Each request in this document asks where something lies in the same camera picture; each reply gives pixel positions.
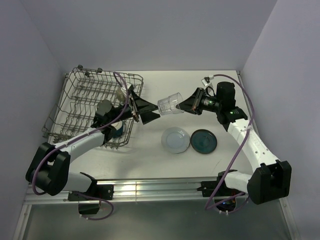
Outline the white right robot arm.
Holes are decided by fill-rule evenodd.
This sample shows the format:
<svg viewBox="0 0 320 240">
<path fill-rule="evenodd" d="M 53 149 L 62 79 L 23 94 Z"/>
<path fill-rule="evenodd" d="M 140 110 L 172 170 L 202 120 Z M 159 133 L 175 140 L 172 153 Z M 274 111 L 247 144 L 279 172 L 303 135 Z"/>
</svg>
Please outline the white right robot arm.
<svg viewBox="0 0 320 240">
<path fill-rule="evenodd" d="M 187 113 L 201 115 L 203 111 L 216 113 L 218 122 L 239 144 L 238 155 L 244 152 L 252 167 L 251 175 L 232 170 L 232 162 L 220 173 L 209 199 L 216 193 L 247 194 L 254 204 L 260 205 L 285 198 L 290 193 L 292 167 L 288 161 L 280 161 L 263 143 L 252 128 L 252 120 L 236 106 L 235 85 L 228 81 L 217 84 L 216 93 L 208 95 L 203 88 L 196 91 L 178 107 Z"/>
</svg>

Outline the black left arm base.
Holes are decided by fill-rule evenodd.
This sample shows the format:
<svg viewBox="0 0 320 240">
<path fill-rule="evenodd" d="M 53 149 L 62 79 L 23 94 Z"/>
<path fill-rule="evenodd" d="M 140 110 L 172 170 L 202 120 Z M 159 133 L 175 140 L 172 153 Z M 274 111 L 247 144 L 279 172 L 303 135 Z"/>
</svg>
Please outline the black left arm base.
<svg viewBox="0 0 320 240">
<path fill-rule="evenodd" d="M 113 184 L 96 184 L 91 186 L 86 192 L 69 192 L 67 200 L 69 202 L 78 202 L 78 213 L 83 218 L 98 221 L 110 217 L 114 212 L 114 205 L 110 202 L 113 199 L 113 194 Z M 99 210 L 102 210 L 102 204 L 110 206 L 109 213 L 104 217 L 94 217 L 94 215 L 98 214 Z"/>
</svg>

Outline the beige ceramic mug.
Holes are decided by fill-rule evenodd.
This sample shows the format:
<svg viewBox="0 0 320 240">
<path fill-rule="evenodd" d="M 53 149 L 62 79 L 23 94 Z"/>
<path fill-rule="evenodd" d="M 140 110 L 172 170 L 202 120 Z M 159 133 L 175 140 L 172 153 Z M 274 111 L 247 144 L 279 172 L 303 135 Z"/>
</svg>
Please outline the beige ceramic mug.
<svg viewBox="0 0 320 240">
<path fill-rule="evenodd" d="M 120 103 L 124 103 L 126 101 L 126 97 L 120 88 L 116 90 L 116 98 Z"/>
</svg>

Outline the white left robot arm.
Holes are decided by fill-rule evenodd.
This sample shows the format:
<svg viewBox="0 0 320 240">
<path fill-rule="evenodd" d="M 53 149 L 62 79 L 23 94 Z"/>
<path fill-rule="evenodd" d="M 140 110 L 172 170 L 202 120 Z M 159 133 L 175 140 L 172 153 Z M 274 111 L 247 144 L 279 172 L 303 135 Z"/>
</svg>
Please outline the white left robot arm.
<svg viewBox="0 0 320 240">
<path fill-rule="evenodd" d="M 93 124 L 68 141 L 42 143 L 27 170 L 26 180 L 36 195 L 55 196 L 61 191 L 79 192 L 86 200 L 98 193 L 97 180 L 80 172 L 70 171 L 70 164 L 86 152 L 105 145 L 116 133 L 114 123 L 134 118 L 147 124 L 160 117 L 158 106 L 140 98 L 134 91 L 127 94 L 124 105 L 114 107 L 109 100 L 97 104 Z"/>
</svg>

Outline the teal and cream bowl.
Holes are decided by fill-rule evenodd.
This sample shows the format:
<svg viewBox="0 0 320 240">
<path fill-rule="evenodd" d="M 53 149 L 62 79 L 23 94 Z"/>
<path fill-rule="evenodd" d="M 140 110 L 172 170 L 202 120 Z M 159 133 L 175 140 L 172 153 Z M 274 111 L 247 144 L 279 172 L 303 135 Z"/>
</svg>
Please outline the teal and cream bowl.
<svg viewBox="0 0 320 240">
<path fill-rule="evenodd" d="M 111 124 L 111 126 L 113 128 L 115 128 L 115 131 L 113 133 L 113 138 L 120 138 L 123 133 L 124 133 L 124 128 L 125 128 L 125 123 L 124 121 L 118 121 L 118 122 L 115 122 L 113 124 Z"/>
</svg>

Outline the light blue scalloped plate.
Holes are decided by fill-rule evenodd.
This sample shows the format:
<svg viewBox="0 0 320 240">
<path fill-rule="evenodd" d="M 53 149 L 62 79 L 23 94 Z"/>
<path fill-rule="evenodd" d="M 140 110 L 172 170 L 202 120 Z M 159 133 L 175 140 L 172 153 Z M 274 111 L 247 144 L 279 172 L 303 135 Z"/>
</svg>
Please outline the light blue scalloped plate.
<svg viewBox="0 0 320 240">
<path fill-rule="evenodd" d="M 161 145 L 171 154 L 181 154 L 188 149 L 190 136 L 180 127 L 170 127 L 162 133 Z"/>
</svg>

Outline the clear plastic cup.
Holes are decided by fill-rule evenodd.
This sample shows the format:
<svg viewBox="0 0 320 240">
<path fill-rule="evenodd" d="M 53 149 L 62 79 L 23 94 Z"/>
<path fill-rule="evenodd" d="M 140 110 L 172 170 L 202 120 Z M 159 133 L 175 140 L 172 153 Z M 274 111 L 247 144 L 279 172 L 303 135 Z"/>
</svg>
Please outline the clear plastic cup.
<svg viewBox="0 0 320 240">
<path fill-rule="evenodd" d="M 182 95 L 177 92 L 166 98 L 157 101 L 158 112 L 161 116 L 170 114 L 182 114 L 184 110 L 180 108 L 180 103 L 183 102 Z"/>
</svg>

